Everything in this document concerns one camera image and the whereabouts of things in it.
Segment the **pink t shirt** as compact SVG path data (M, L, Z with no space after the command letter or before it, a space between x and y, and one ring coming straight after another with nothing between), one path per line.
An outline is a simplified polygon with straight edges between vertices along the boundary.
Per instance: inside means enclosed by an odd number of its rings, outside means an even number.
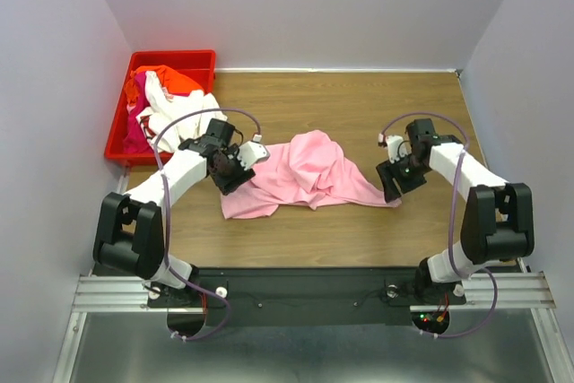
M345 157L342 147L320 130L267 149L270 157L254 166L255 176L221 198L224 218L266 217L281 205L315 210L328 205L394 208L401 204L398 199L387 200Z

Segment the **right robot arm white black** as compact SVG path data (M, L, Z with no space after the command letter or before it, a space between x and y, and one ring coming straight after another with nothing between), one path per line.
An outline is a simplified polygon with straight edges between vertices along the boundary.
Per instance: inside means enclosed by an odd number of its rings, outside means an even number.
M460 232L450 226L447 248L425 257L413 280L390 283L387 298L396 305L431 303L462 296L462 282L494 262L528 257L535 247L533 198L529 186L494 174L467 150L465 134L441 135L431 118L416 118L406 136L378 134L387 160L376 170L384 197L396 201L436 172L453 187L454 199L465 201Z

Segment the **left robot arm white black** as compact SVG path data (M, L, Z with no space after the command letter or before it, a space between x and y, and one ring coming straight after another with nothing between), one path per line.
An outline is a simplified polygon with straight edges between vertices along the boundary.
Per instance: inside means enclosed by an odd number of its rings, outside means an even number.
M227 196L255 176L254 167L269 157L262 136L235 144L238 129L213 118L204 134L183 140L168 161L145 182L124 193L105 196L93 245L96 263L143 280L157 300L168 291L181 306L214 298L225 301L223 288L200 287L196 266L170 254L171 208L193 186L210 178Z

